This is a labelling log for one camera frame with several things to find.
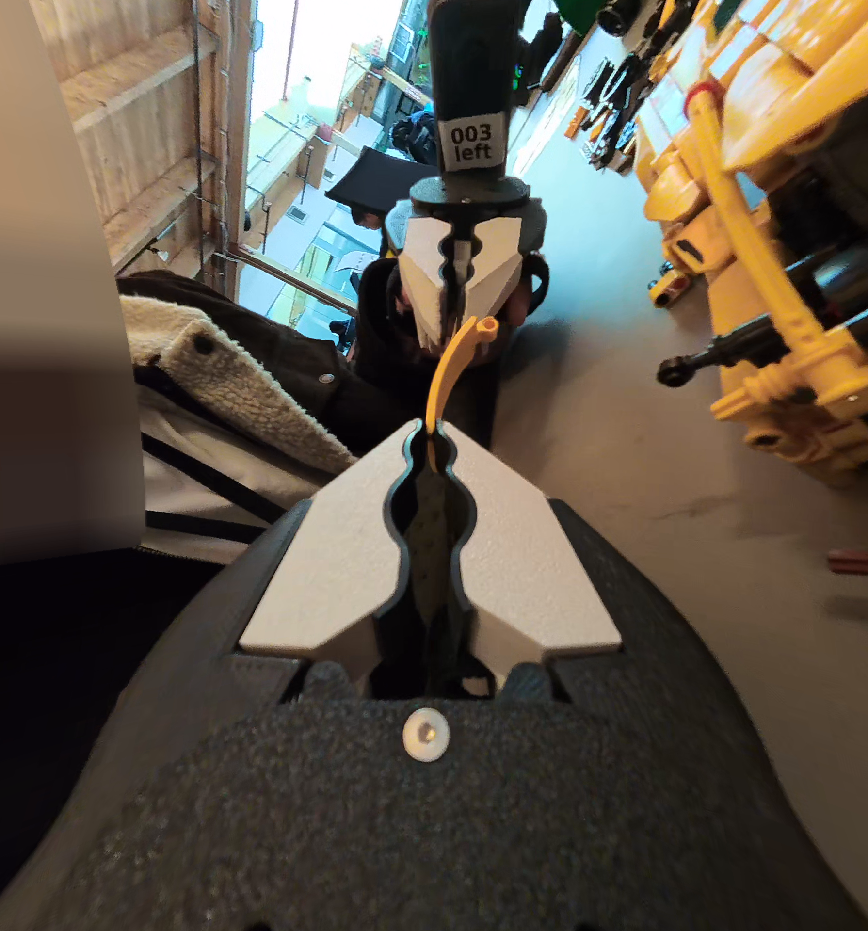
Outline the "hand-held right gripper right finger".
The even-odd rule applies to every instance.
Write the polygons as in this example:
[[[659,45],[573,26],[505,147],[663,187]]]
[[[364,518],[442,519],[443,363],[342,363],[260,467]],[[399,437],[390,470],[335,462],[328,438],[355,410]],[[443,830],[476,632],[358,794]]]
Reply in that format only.
[[[502,687],[524,663],[619,650],[622,637],[549,499],[456,426],[442,428],[456,452],[452,475],[476,508],[459,550],[472,656]]]

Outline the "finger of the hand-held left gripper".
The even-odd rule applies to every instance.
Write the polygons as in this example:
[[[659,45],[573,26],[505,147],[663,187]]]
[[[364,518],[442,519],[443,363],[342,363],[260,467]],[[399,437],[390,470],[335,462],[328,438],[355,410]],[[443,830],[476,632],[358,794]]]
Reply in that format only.
[[[473,227],[472,236],[480,249],[472,256],[464,285],[463,329],[468,320],[495,317],[518,286],[521,226],[520,217],[494,217]]]
[[[411,218],[399,255],[402,289],[425,350],[443,350],[454,325],[454,277],[444,255],[451,225],[436,218]]]

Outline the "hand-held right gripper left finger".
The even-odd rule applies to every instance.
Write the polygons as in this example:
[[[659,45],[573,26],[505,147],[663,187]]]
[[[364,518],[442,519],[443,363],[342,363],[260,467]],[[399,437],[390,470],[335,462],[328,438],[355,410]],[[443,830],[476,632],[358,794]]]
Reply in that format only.
[[[399,427],[312,496],[240,637],[243,653],[331,661],[356,681],[379,664],[372,616],[396,594],[402,562],[384,503],[416,430]]]

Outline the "yellow curved flexible rod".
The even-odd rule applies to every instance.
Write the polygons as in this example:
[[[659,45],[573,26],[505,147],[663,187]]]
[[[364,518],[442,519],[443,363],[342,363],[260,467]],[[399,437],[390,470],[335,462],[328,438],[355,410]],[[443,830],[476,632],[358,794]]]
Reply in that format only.
[[[461,375],[474,359],[480,346],[493,343],[498,338],[500,323],[494,316],[470,317],[451,337],[434,372],[425,413],[425,428],[428,436],[428,462],[437,472],[435,436],[442,420],[445,406]]]

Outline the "grey desk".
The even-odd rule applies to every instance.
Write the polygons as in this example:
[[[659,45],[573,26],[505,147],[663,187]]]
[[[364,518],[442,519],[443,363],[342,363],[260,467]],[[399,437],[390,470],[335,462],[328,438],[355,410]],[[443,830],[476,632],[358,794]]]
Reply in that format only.
[[[588,166],[567,88],[518,112],[512,155],[548,214],[548,297],[509,355],[493,449],[564,500],[679,609],[745,703],[789,800],[868,915],[868,470],[832,490],[747,449],[708,407],[716,374],[656,382],[709,338],[701,285],[668,310],[647,284],[660,233],[633,175]]]

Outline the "person's left hand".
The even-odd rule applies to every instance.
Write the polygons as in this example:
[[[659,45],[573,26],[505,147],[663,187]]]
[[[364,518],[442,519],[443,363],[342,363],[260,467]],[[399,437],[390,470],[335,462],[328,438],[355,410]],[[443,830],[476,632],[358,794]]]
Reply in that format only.
[[[496,338],[491,342],[478,344],[469,364],[470,368],[491,364],[505,353],[515,334],[521,329],[531,313],[532,295],[532,277],[524,274],[497,313],[498,333]]]

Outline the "pile of black yellow bricks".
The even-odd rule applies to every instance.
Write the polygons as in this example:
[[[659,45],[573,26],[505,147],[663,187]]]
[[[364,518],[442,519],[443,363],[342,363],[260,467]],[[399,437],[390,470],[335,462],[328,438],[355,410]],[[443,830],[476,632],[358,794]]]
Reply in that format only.
[[[619,64],[604,59],[597,67],[564,132],[568,140],[581,142],[592,169],[620,175],[632,170],[639,112],[665,74],[666,57],[631,53]]]

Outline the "dark fleece-lined jacket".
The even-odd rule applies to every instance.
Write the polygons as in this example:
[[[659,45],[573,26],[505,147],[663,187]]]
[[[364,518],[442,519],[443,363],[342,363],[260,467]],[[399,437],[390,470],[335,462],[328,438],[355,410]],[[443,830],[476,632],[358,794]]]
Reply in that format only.
[[[339,474],[411,418],[311,339],[170,271],[115,285],[137,384],[223,431]]]

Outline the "yellow toy brick car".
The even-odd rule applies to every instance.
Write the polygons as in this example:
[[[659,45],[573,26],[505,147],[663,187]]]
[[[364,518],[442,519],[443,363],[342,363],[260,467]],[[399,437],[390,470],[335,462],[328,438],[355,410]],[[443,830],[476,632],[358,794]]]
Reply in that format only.
[[[868,1],[664,2],[634,169],[712,336],[666,387],[720,372],[710,411],[836,485],[868,463]]]

